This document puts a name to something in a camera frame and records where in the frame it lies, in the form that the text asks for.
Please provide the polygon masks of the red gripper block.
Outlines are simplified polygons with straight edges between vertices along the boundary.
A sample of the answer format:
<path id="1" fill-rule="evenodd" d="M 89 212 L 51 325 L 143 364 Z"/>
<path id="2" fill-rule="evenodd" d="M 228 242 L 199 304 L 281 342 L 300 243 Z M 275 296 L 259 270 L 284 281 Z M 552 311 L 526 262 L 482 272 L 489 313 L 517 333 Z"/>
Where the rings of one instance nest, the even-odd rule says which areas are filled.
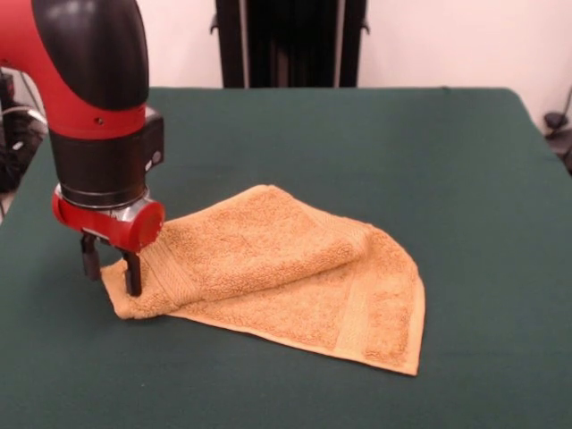
<path id="1" fill-rule="evenodd" d="M 152 200 L 146 192 L 131 206 L 91 209 L 65 200 L 61 186 L 57 185 L 52 210 L 61 224 L 84 233 L 80 240 L 82 262 L 84 274 L 91 281 L 100 279 L 96 249 L 96 238 L 99 238 L 122 249 L 122 259 L 127 265 L 124 273 L 126 291 L 132 297 L 141 295 L 140 259 L 136 253 L 158 237 L 165 220 L 165 209 L 161 203 Z"/>

